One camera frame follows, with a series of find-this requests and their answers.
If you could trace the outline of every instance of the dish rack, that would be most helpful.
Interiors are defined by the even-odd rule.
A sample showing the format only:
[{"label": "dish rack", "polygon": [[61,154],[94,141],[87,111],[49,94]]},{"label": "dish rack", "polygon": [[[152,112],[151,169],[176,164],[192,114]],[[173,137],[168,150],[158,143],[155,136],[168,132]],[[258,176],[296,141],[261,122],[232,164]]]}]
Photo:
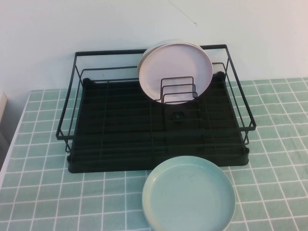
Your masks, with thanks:
[{"label": "dish rack", "polygon": [[149,170],[180,155],[194,155],[218,166],[248,163],[248,132],[256,123],[247,103],[226,45],[201,46],[222,50],[226,64],[214,62],[222,71],[213,75],[206,91],[197,95],[193,77],[188,78],[193,100],[181,104],[150,99],[138,78],[95,79],[84,74],[100,71],[128,71],[131,66],[77,67],[83,56],[111,57],[142,55],[145,50],[76,52],[64,108],[56,131],[66,143],[68,170],[72,173]]}]

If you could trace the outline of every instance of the white wall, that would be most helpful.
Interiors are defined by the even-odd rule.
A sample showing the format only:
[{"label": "white wall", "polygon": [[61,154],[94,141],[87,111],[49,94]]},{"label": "white wall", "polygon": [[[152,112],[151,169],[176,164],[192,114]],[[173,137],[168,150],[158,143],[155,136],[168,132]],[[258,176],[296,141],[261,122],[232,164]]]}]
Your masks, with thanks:
[{"label": "white wall", "polygon": [[240,79],[308,76],[307,0],[172,0],[178,9],[170,1],[1,0],[0,91],[8,96],[1,126],[7,138],[30,90],[68,85],[76,51],[147,48],[185,38],[226,43]]}]

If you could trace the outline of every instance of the tiled countertop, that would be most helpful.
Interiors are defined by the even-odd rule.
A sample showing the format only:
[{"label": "tiled countertop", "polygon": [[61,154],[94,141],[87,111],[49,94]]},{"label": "tiled countertop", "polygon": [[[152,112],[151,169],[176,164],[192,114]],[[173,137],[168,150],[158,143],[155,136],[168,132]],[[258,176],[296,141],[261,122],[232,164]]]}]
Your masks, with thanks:
[{"label": "tiled countertop", "polygon": [[[249,133],[249,164],[222,168],[237,196],[228,231],[307,231],[308,79],[242,86],[257,130]],[[29,96],[0,173],[0,230],[150,230],[141,207],[149,171],[68,172],[55,137],[65,96]]]}]

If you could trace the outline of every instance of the green plate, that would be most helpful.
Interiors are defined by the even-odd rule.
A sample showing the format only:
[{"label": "green plate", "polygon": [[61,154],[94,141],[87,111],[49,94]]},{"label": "green plate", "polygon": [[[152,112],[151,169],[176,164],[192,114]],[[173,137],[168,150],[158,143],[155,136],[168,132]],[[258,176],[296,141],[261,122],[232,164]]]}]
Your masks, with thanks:
[{"label": "green plate", "polygon": [[235,211],[235,194],[218,166],[199,157],[179,156],[151,172],[142,207],[155,231],[223,231]]}]

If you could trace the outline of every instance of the drip tray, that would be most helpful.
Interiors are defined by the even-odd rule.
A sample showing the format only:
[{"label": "drip tray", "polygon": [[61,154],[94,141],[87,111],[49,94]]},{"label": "drip tray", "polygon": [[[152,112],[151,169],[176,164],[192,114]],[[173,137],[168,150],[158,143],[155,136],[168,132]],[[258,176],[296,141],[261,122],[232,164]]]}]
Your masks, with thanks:
[{"label": "drip tray", "polygon": [[225,75],[213,75],[208,89],[183,104],[150,99],[139,81],[83,80],[70,172],[153,169],[180,155],[218,166],[248,163]]}]

